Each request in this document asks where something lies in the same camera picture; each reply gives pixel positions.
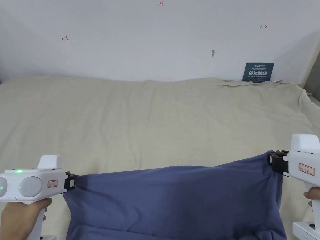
human hand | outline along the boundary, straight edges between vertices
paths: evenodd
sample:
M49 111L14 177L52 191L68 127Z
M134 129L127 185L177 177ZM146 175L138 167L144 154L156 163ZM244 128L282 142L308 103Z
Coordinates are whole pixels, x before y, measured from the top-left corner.
M7 203L1 214L0 240L26 240L36 224L40 211L44 208L47 211L51 203L51 198L30 205L21 202Z
M320 200L320 188L319 187L310 188L310 190L305 192L303 195L306 198L311 200Z

white wall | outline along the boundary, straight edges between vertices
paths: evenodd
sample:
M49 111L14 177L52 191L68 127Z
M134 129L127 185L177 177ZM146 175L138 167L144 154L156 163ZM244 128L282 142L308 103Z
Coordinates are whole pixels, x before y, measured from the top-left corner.
M301 83L319 41L319 0L163 3L1 0L0 78L241 80L246 62L275 62L272 80Z

grey fabric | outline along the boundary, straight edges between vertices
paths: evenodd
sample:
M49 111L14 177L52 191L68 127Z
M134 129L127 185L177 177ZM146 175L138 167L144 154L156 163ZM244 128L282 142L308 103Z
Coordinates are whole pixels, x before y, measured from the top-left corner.
M309 77L307 79L305 90L311 93L318 101L320 101L320 57L318 55Z

white label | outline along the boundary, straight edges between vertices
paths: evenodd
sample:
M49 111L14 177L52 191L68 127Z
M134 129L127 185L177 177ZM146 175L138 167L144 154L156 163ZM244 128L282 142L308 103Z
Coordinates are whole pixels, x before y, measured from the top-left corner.
M48 188L55 188L58 186L58 180L48 181Z
M316 170L313 167L307 166L305 164L299 163L299 171L305 172L314 176L316 174Z
M73 187L75 185L75 180L70 181L70 187Z

red label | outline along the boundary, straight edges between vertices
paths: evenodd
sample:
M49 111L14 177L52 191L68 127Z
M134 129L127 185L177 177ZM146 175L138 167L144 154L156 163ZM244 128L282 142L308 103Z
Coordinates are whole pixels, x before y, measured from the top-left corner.
M302 163L299 163L299 171L305 172L311 176L314 176L316 174L316 170L313 167Z
M55 188L58 186L58 180L50 180L48 181L48 188Z

